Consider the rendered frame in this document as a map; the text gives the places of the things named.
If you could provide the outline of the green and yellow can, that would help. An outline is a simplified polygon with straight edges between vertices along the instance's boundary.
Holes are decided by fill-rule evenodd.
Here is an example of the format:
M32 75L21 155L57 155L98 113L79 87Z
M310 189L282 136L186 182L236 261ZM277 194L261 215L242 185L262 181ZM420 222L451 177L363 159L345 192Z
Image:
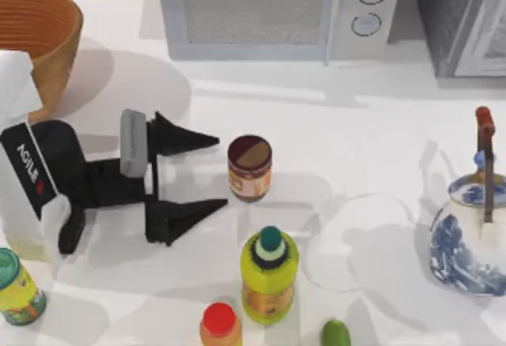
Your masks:
M35 322L45 311L46 295L10 249L0 248L0 313L15 326Z

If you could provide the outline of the orange bottle with red cap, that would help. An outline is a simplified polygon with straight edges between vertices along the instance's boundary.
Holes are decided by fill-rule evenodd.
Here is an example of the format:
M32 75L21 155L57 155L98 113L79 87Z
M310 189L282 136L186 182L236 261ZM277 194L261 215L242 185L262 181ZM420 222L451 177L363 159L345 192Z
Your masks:
M233 308L224 302L210 304L200 323L203 346L242 346L242 327Z

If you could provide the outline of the green cucumber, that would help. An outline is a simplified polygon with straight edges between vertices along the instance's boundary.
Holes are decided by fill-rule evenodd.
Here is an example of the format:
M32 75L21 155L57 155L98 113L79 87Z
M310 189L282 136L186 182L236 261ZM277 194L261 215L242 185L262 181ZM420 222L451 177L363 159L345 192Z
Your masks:
M329 319L321 329L320 346L351 346L346 324L338 319Z

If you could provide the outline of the pale microwave oven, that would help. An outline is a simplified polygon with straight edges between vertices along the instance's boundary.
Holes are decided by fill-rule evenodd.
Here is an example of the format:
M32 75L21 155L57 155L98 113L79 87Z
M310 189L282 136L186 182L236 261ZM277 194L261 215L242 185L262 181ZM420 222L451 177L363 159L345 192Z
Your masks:
M368 6L340 0L330 62L381 58L398 0ZM160 0L170 57L178 61L319 61L331 0ZM354 17L375 13L381 29L351 30Z

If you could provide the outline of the yellow-green bottle with green cap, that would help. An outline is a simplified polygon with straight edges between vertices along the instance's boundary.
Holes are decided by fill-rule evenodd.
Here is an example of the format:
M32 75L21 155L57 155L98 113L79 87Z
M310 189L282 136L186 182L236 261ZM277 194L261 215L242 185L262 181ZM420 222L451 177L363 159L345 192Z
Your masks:
M252 321L273 325L290 312L299 260L293 239L274 225L246 241L240 255L241 300Z

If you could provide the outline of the brown wicker basket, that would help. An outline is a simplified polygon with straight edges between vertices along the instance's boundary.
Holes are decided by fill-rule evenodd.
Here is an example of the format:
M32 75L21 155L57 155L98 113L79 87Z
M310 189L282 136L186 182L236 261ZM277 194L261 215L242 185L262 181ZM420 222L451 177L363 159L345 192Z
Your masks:
M29 53L42 107L30 122L55 113L74 66L84 16L73 0L0 0L0 48Z

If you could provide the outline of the blue and white teapot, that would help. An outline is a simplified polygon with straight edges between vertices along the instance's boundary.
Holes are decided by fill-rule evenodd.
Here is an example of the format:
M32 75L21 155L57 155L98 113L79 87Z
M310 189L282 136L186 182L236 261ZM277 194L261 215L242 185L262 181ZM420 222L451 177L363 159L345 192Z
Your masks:
M429 268L442 284L472 295L506 296L506 175L495 172L490 109L475 110L476 171L447 188L430 226Z

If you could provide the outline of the pale grey rounded box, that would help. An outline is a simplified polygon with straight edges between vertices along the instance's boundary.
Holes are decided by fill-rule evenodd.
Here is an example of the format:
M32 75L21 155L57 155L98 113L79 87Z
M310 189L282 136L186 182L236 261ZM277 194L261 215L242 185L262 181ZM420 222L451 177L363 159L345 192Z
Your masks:
M120 118L120 171L143 178L148 166L147 123L144 113L125 109Z

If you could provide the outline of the grey cabinet with dark inside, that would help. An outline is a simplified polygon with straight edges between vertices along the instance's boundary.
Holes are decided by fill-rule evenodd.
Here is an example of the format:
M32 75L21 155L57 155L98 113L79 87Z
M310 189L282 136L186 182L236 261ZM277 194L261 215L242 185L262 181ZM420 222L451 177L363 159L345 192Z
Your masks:
M437 77L506 77L506 0L417 0Z

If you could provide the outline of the brown jar with brown lid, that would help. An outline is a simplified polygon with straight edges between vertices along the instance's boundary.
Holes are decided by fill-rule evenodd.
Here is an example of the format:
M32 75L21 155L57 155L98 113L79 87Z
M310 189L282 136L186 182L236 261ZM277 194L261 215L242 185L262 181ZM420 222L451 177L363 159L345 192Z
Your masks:
M245 134L228 147L228 182L241 201L261 200L269 191L273 150L263 137Z

